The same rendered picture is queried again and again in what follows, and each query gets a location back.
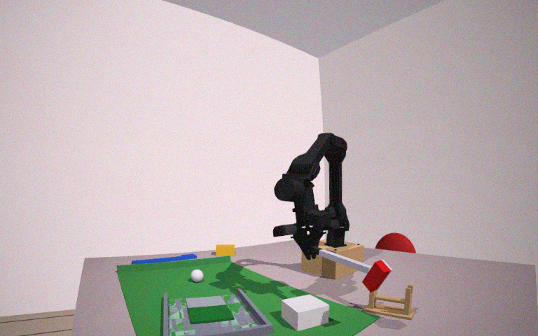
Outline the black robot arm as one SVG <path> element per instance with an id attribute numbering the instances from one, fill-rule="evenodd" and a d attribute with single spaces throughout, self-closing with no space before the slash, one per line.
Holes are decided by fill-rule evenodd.
<path id="1" fill-rule="evenodd" d="M 327 246 L 334 248 L 347 246 L 344 244 L 345 232 L 349 231 L 349 220 L 346 208 L 342 203 L 342 162 L 346 156 L 346 140 L 333 133 L 320 133 L 317 140 L 311 145 L 306 153 L 296 157 L 287 173 L 276 183 L 274 188 L 275 196 L 283 202 L 306 202 L 314 201 L 311 183 L 321 169 L 319 163 L 325 156 L 329 163 L 329 205 L 323 210 L 314 206 L 314 210 L 308 211 L 307 207 L 302 211 L 303 227 L 312 225 L 320 228 L 331 225 L 331 220 L 337 219 L 340 228 L 327 230 Z"/>

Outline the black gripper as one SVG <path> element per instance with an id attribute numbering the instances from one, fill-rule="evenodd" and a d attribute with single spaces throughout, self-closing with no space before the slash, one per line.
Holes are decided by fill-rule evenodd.
<path id="1" fill-rule="evenodd" d="M 321 228 L 312 225 L 308 225 L 303 228 L 303 208 L 307 207 L 308 211 L 311 211 L 314 210 L 314 206 L 318 206 L 318 204 L 315 204 L 315 201 L 306 201 L 295 203 L 294 205 L 295 208 L 293 208 L 293 212 L 295 212 L 296 223 L 275 226 L 273 229 L 273 236 L 280 237 L 284 235 L 293 235 L 291 239 L 294 239 L 297 242 L 298 246 L 301 248 L 307 260 L 311 260 L 311 256 L 312 259 L 315 259 L 316 254 L 310 252 L 309 245 L 311 244 L 316 247 L 319 246 L 320 239 L 323 237 L 324 234 L 326 234 L 324 230 L 339 229 L 339 221 L 337 219 L 333 219 L 331 220 L 331 225 L 325 225 Z M 307 234 L 307 231 L 309 231 L 310 234 Z"/>

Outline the white golf ball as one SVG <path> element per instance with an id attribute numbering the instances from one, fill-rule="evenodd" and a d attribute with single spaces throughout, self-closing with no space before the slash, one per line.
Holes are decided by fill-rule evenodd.
<path id="1" fill-rule="evenodd" d="M 191 272 L 191 278 L 195 282 L 202 281 L 203 277 L 204 277 L 204 275 L 201 272 L 201 270 L 197 269 L 197 270 L 193 270 L 193 272 Z"/>

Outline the white cube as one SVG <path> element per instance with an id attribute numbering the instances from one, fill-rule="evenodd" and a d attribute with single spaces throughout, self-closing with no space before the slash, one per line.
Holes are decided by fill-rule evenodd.
<path id="1" fill-rule="evenodd" d="M 313 295 L 282 300 L 282 318 L 297 331 L 329 322 L 329 305 Z"/>

